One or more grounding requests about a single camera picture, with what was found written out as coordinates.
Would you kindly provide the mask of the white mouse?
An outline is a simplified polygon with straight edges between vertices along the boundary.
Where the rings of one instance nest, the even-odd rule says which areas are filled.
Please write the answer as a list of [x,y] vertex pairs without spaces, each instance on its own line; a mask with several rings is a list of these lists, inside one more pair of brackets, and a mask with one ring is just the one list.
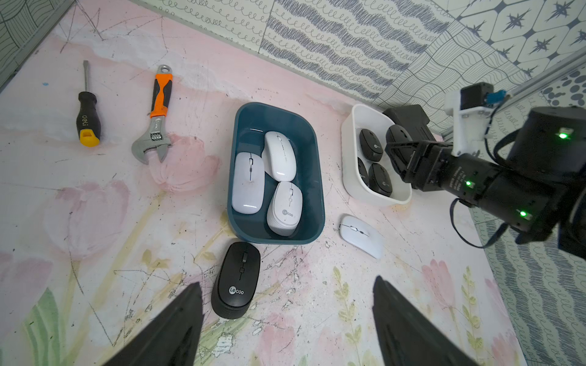
[[383,236],[369,224],[351,215],[343,215],[339,225],[342,239],[375,259],[383,254]]
[[231,204],[240,214],[256,214],[262,207],[265,167],[262,158],[240,152],[235,159]]
[[267,224],[280,236],[291,236],[302,216],[303,195],[293,182],[281,181],[267,211]]
[[276,181],[293,181],[297,173],[297,162],[289,139],[276,131],[265,134],[262,151],[265,171]]

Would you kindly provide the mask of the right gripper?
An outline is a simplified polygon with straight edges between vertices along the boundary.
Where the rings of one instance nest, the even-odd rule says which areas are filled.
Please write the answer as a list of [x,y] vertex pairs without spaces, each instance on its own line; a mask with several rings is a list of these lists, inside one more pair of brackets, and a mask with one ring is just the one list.
[[422,192],[458,192],[453,182],[456,157],[452,150],[451,143],[432,141],[389,142],[385,147],[390,157],[411,158],[404,175],[398,175],[403,182]]

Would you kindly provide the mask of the black mouse top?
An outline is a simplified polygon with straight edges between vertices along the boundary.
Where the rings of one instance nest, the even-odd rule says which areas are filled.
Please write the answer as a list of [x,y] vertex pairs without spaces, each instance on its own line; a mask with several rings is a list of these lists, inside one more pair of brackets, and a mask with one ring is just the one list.
[[390,126],[385,137],[387,141],[385,152],[392,161],[395,172],[404,175],[413,153],[413,146],[408,145],[412,142],[412,138],[406,129],[397,124]]

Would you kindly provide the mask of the black mouse bottom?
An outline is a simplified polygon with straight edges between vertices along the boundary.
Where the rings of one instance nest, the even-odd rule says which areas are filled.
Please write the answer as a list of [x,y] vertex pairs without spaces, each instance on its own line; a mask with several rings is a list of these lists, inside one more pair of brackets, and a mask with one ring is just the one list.
[[366,186],[369,186],[369,174],[366,170],[366,166],[364,165],[363,160],[360,158],[357,159],[357,166],[361,180]]

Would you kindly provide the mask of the white mouse bottom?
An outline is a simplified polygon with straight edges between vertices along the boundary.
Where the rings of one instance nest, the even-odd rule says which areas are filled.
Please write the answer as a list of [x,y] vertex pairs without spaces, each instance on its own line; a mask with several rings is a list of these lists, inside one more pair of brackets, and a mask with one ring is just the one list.
[[276,181],[293,181],[297,173],[297,162],[289,139],[276,131],[265,134],[262,151],[265,171]]

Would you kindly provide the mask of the black mouse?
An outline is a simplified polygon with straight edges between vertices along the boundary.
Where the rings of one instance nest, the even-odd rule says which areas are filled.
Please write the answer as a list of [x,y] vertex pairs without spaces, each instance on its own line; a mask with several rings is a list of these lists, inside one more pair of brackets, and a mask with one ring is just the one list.
[[364,165],[363,160],[360,158],[357,159],[357,166],[361,180],[366,186],[369,186],[369,174],[366,170],[366,166]]
[[376,134],[371,130],[361,129],[359,139],[364,157],[374,163],[380,162],[384,149]]
[[408,145],[412,142],[412,138],[406,129],[397,124],[390,126],[385,137],[387,141],[385,152],[392,161],[395,172],[404,175],[413,153],[413,146]]
[[224,319],[235,320],[249,309],[259,280],[261,256],[248,242],[232,243],[212,290],[212,309]]
[[393,187],[389,174],[379,163],[372,163],[369,168],[369,188],[379,195],[392,195]]

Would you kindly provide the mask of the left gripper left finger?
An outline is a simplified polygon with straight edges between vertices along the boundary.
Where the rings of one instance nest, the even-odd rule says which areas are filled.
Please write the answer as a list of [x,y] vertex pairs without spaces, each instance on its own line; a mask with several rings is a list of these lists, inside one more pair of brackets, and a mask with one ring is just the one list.
[[187,286],[107,365],[193,365],[204,323],[200,283]]

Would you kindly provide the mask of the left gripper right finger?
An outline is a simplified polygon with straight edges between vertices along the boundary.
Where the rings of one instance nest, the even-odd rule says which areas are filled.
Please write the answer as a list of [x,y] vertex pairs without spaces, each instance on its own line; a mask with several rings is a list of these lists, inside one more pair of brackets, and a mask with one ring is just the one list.
[[373,316],[386,365],[475,365],[399,290],[377,276]]

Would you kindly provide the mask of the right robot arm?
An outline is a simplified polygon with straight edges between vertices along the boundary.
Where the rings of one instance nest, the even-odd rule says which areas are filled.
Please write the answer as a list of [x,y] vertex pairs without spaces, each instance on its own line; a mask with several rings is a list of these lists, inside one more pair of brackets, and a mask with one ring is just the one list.
[[522,128],[494,147],[494,162],[453,145],[387,135],[385,152],[401,179],[422,192],[445,191],[502,222],[492,246],[511,228],[517,244],[558,233],[560,250],[585,258],[585,110],[533,108]]

